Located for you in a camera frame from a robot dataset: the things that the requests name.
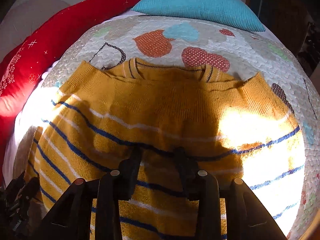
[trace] bed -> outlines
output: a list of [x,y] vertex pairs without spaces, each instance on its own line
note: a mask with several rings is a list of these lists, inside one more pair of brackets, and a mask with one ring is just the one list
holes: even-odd
[[[297,59],[266,28],[247,32],[199,19],[150,16],[133,11],[113,17],[85,32],[41,77],[15,121],[3,165],[5,184],[26,166],[35,129],[51,107],[57,89],[85,60],[98,69],[139,57],[153,64],[189,66],[220,56],[223,71],[247,80],[260,71],[274,93],[292,111],[303,132],[306,162],[303,167],[279,174],[273,182],[295,174],[302,195],[271,214],[289,239],[299,239],[319,209],[319,95]],[[262,193],[254,191],[267,204]]]

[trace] turquoise corduroy pillow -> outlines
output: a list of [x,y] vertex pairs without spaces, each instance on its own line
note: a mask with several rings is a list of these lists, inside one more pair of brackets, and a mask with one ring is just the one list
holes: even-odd
[[241,0],[141,0],[133,11],[158,16],[201,19],[264,32],[257,16]]

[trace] folded sweater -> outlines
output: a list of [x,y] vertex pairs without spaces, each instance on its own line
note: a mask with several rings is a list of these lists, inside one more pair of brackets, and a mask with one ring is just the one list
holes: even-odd
[[40,177],[37,199],[47,210],[76,178],[101,178],[139,144],[134,194],[119,202],[123,239],[191,239],[198,202],[183,197],[172,159],[182,146],[221,188],[241,177],[275,219],[292,212],[288,227],[293,224],[297,210],[288,207],[300,202],[303,138],[260,73],[243,82],[210,65],[180,68],[134,58],[101,71],[82,62],[52,106],[35,134],[26,172],[26,179]]

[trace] white bed sheet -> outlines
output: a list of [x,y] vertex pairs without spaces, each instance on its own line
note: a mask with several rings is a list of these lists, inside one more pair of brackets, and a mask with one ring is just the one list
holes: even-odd
[[[144,15],[143,13],[135,12],[128,10],[123,14],[113,17],[105,22],[122,19],[129,16],[135,15]],[[265,27],[265,32],[255,32],[258,35],[268,38],[272,41],[279,42],[279,39],[267,28]],[[35,90],[31,93],[28,101],[23,107],[22,111],[17,115],[15,120],[14,132],[7,144],[5,156],[4,156],[4,164],[2,166],[2,173],[4,177],[4,185],[8,185],[10,181],[13,179],[13,165],[17,155],[17,150],[19,143],[22,141],[24,135],[27,130],[31,126],[39,126],[42,124],[41,115],[46,111],[49,111],[49,107],[51,107],[51,98],[55,95],[57,91],[57,87],[52,88],[42,88],[43,80],[46,78],[50,70],[58,63],[58,61],[54,62],[50,68],[42,75],[42,80],[39,82]]]

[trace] red blanket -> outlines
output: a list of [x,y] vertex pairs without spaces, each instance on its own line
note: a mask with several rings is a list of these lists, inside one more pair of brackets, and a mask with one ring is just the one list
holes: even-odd
[[42,73],[88,29],[125,12],[139,1],[85,0],[65,8],[4,58],[0,63],[0,167],[15,118]]

